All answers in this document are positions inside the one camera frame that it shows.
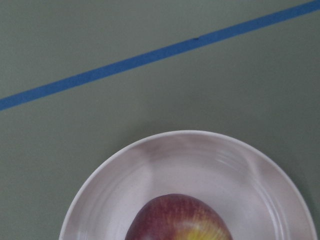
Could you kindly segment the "red apple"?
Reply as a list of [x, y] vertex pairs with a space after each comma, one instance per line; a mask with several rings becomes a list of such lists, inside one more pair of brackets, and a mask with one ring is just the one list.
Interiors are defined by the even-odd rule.
[[147, 202], [132, 221], [126, 240], [231, 240], [220, 215], [203, 201], [167, 194]]

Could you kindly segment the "pink plate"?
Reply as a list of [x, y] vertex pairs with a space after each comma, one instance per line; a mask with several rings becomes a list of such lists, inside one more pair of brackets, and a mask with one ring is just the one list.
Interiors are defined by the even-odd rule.
[[252, 146], [218, 133], [164, 132], [121, 149], [85, 181], [61, 240], [123, 240], [151, 199], [185, 194], [211, 206], [235, 240], [315, 240], [307, 205], [284, 171]]

